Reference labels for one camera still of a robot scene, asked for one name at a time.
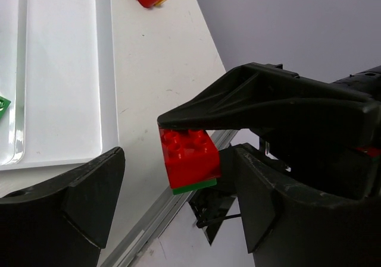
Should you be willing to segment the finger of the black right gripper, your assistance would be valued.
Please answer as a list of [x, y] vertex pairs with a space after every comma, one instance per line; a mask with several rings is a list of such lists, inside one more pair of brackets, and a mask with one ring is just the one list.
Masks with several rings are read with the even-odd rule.
[[228, 71], [157, 123], [172, 130], [281, 131], [368, 146], [380, 138], [380, 68], [324, 83], [252, 62]]

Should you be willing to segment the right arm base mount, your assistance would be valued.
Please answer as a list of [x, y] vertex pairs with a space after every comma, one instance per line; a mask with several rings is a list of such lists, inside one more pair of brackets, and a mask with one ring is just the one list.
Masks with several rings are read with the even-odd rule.
[[196, 216], [195, 226], [203, 230], [212, 243], [223, 221], [240, 217], [240, 213], [228, 216], [236, 197], [233, 145], [220, 151], [221, 177], [217, 184], [195, 192], [189, 204]]

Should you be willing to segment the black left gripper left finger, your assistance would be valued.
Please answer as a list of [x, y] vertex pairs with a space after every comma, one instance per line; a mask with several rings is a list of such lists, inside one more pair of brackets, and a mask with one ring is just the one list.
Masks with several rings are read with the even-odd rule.
[[1, 266], [96, 266], [107, 245], [125, 156], [115, 147], [1, 198]]

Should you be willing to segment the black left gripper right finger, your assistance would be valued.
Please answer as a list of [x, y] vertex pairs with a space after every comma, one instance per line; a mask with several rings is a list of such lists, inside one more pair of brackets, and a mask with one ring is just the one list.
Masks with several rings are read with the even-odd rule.
[[248, 252], [256, 266], [379, 266], [380, 198], [352, 200], [306, 186], [258, 150], [233, 153]]

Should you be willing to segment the green lego plate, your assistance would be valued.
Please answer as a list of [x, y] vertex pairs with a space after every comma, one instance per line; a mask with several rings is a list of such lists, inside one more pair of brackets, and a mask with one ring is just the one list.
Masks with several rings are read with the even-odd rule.
[[190, 192], [190, 191], [196, 191], [196, 190], [204, 189], [204, 188], [207, 188], [207, 187], [211, 187], [211, 186], [214, 186], [216, 184], [217, 184], [217, 179], [213, 178], [213, 179], [210, 179], [210, 180], [207, 180], [207, 181], [202, 181], [202, 182], [198, 182], [198, 183], [195, 183], [195, 184], [190, 184], [190, 185], [187, 185], [187, 186], [184, 186], [184, 187], [179, 187], [179, 188], [172, 189], [172, 193], [174, 195], [183, 194], [183, 193], [187, 193], [187, 192]]

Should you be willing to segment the red lego brick stack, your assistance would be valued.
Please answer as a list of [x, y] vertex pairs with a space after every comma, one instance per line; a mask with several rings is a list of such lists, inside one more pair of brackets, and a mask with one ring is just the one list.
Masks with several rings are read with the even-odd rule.
[[219, 151], [205, 130], [159, 132], [171, 189], [221, 177]]

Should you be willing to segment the green lego brick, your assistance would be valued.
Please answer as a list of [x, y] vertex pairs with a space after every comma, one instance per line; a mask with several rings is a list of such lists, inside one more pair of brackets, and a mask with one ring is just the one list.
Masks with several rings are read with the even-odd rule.
[[10, 104], [10, 100], [0, 96], [0, 119], [2, 119], [5, 113], [7, 112]]

